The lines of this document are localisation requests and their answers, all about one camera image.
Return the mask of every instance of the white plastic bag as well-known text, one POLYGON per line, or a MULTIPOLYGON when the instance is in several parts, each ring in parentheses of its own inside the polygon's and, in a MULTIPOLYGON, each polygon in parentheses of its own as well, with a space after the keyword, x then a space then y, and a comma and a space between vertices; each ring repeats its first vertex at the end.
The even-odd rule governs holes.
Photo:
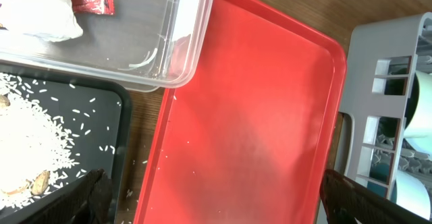
POLYGON ((11 33, 59 42, 82 36, 71 0, 0 0, 0 24, 11 33))

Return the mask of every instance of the rice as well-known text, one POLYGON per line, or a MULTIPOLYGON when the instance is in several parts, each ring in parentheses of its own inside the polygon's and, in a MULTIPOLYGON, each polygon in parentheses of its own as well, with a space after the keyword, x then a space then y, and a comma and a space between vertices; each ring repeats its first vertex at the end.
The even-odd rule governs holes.
MULTIPOLYGON (((58 179, 67 177, 64 172, 59 176, 61 169, 79 164, 70 159, 69 148, 72 146, 66 139, 72 131, 64 130, 60 123, 55 122, 55 119, 62 120, 63 117, 51 118, 38 100, 24 99, 16 89, 17 82, 22 83, 21 77, 0 73, 0 94, 11 103, 9 107, 0 109, 0 174, 7 176, 0 179, 0 190, 3 190, 0 191, 0 202, 12 208, 22 208, 40 196, 33 196, 30 188, 11 196, 4 190, 17 190, 26 180, 32 183, 43 171, 50 172, 49 185, 53 186, 58 179)), ((24 85, 26 92, 33 93, 28 83, 24 85)), ((51 193, 49 189, 45 190, 45 195, 51 193)))

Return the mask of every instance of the dish rack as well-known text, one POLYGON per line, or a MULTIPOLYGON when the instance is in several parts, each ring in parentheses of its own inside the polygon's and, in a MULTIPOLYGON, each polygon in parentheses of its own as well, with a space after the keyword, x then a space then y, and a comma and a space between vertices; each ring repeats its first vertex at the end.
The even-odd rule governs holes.
POLYGON ((391 198, 403 151, 405 111, 415 71, 432 72, 430 34, 432 13, 362 25, 352 33, 348 74, 340 104, 340 111, 349 116, 344 117, 348 137, 340 140, 340 148, 346 145, 343 150, 346 165, 342 171, 365 187, 368 183, 384 187, 387 199, 391 198), (393 73, 401 68, 405 69, 404 73, 393 73), (399 94, 388 94, 385 85, 396 81, 402 82, 403 90, 399 94), (392 147, 375 144, 382 119, 394 122, 392 147), (374 150, 391 155, 385 182, 369 177, 374 150))

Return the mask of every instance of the wooden table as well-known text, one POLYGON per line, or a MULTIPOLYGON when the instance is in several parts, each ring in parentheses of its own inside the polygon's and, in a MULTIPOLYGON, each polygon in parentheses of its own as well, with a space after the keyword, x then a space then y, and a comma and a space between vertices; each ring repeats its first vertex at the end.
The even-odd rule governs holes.
MULTIPOLYGON (((417 0, 261 0, 297 20, 336 39, 348 52, 352 30, 360 24, 410 16, 431 10, 417 0)), ((118 209, 117 223, 133 222, 163 89, 152 93, 131 92, 134 112, 130 147, 118 209), (126 192, 133 191, 126 198, 126 192)), ((333 167, 342 115, 338 116, 328 167, 333 167)))

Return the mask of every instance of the red tray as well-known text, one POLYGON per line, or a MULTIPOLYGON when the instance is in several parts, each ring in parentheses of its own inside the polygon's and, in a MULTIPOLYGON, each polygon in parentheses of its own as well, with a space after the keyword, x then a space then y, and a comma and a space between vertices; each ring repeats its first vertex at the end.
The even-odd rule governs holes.
POLYGON ((135 223, 313 223, 345 73, 333 39, 214 0, 195 77, 165 91, 135 223))

